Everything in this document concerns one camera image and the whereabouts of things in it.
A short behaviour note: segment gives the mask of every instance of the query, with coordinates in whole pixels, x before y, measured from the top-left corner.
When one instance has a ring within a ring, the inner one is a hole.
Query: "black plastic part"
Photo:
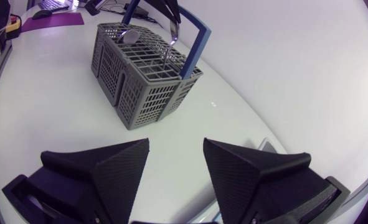
[[[282,155],[204,139],[225,223],[324,223],[349,191],[308,168],[309,154]]]
[[[326,223],[337,212],[348,195],[350,195],[350,190],[334,177],[327,177],[326,180],[337,188],[337,192],[332,202],[310,224]]]
[[[145,0],[145,1],[149,3],[151,6],[153,6],[155,9],[157,9],[159,12],[161,12],[163,15],[165,15],[167,18],[169,18],[171,21],[181,23],[177,0],[171,0],[171,2],[168,4],[169,7],[170,6],[174,7],[176,5],[176,9],[170,8],[170,10],[169,8],[167,8],[166,2],[164,2],[164,0]]]
[[[8,0],[0,0],[0,30],[3,29],[9,20],[9,10],[11,5]]]
[[[91,16],[95,16],[101,12],[101,10],[97,10],[95,8],[98,2],[100,2],[100,0],[89,0],[89,2],[87,2],[84,6],[84,8],[90,13]]]
[[[148,139],[82,152],[46,151],[42,168],[29,178],[16,177],[2,191],[29,223],[128,223],[148,152]]]

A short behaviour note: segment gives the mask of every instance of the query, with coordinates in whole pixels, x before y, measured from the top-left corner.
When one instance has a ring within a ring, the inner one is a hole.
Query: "white table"
[[[90,68],[97,24],[119,22],[122,16],[77,12],[84,26],[33,30],[13,40],[0,79],[0,210],[6,223],[24,221],[1,189],[17,175],[39,169],[42,151],[75,152],[149,138],[130,220],[161,223],[188,221],[214,198],[204,137],[254,148],[268,137],[285,153],[254,110],[202,60],[197,66],[204,75],[177,111],[128,131]],[[131,23],[171,38],[155,24]],[[181,43],[175,48],[189,52]]]

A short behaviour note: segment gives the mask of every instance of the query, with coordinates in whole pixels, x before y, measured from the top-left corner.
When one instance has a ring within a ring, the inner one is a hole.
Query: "metal spoon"
[[[167,49],[166,56],[164,57],[163,70],[164,70],[164,68],[166,66],[167,56],[169,55],[169,52],[170,52],[171,48],[173,47],[173,45],[178,40],[178,35],[179,35],[179,25],[178,25],[178,22],[170,21],[170,34],[171,34],[171,42],[170,42],[169,48]]]
[[[123,43],[125,44],[135,44],[138,38],[139,38],[139,32],[136,30],[130,29],[130,30],[126,30],[122,32],[119,38],[117,38],[116,43],[118,43],[121,39],[123,39]]]

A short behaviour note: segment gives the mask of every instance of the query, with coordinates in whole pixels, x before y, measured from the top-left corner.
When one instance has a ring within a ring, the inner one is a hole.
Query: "cutlery basket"
[[[117,42],[128,29],[139,32],[138,41]],[[159,121],[175,111],[203,74],[194,66],[196,62],[183,74],[191,53],[187,58],[174,48],[163,69],[168,47],[159,35],[145,27],[119,22],[98,25],[92,71],[129,130]]]

